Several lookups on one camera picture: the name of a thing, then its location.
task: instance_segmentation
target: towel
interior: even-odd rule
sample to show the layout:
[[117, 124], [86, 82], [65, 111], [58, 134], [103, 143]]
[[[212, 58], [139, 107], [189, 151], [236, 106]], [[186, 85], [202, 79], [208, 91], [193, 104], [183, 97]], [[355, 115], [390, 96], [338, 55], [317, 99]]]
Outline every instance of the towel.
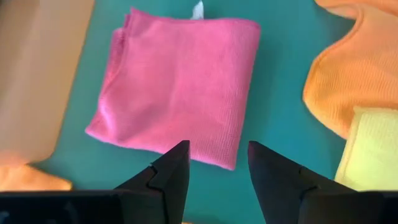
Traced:
[[356, 19], [343, 39], [314, 60], [303, 92], [311, 113], [346, 139], [354, 106], [398, 109], [398, 1], [317, 3]]
[[98, 109], [86, 132], [233, 170], [260, 27], [244, 19], [178, 20], [132, 9], [114, 31]]
[[398, 190], [398, 111], [356, 108], [335, 180], [355, 190]]
[[0, 167], [0, 192], [71, 188], [70, 181], [46, 174], [28, 165]]

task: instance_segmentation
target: pink microfiber cloth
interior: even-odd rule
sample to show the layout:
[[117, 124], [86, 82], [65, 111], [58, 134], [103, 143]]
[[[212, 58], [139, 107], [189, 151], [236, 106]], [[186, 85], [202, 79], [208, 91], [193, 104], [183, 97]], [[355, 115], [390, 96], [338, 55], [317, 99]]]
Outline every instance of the pink microfiber cloth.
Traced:
[[260, 27], [244, 19], [180, 20], [132, 9], [114, 31], [98, 110], [100, 141], [233, 170]]

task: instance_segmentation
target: orange cloth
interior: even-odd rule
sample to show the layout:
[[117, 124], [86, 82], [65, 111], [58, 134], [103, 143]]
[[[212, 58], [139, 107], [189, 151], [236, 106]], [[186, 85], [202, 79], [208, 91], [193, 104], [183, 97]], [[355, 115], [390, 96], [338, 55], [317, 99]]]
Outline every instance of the orange cloth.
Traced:
[[1, 166], [0, 192], [22, 190], [70, 190], [72, 183], [28, 165]]
[[348, 137], [354, 106], [398, 109], [398, 0], [316, 0], [356, 19], [313, 62], [303, 100], [326, 127]]

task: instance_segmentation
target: teal surface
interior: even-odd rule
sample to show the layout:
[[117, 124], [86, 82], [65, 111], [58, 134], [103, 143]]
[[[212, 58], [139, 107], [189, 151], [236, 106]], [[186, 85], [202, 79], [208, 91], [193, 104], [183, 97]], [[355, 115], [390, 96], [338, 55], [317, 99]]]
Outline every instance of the teal surface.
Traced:
[[[94, 115], [112, 31], [129, 7], [189, 18], [196, 0], [97, 0], [55, 154], [36, 166], [70, 179], [77, 189], [112, 189], [158, 154], [122, 149], [84, 133]], [[313, 0], [204, 0], [205, 17], [260, 23], [262, 37], [252, 76], [236, 170], [192, 162], [185, 220], [207, 224], [264, 223], [252, 189], [246, 148], [257, 140], [333, 178], [344, 140], [319, 123], [302, 102], [312, 60], [353, 26]]]

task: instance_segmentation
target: microfiber towel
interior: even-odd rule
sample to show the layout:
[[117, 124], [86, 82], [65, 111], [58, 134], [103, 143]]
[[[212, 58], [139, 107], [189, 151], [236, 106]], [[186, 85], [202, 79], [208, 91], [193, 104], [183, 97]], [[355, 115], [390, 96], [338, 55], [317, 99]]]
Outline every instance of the microfiber towel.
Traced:
[[398, 190], [398, 111], [356, 108], [335, 180], [355, 190]]
[[303, 92], [312, 114], [346, 139], [354, 106], [398, 109], [398, 1], [317, 3], [356, 19], [344, 38], [315, 59]]
[[98, 109], [86, 132], [233, 170], [260, 27], [244, 19], [179, 20], [132, 9], [114, 31]]
[[68, 180], [46, 174], [29, 165], [0, 166], [0, 192], [27, 190], [70, 190]]

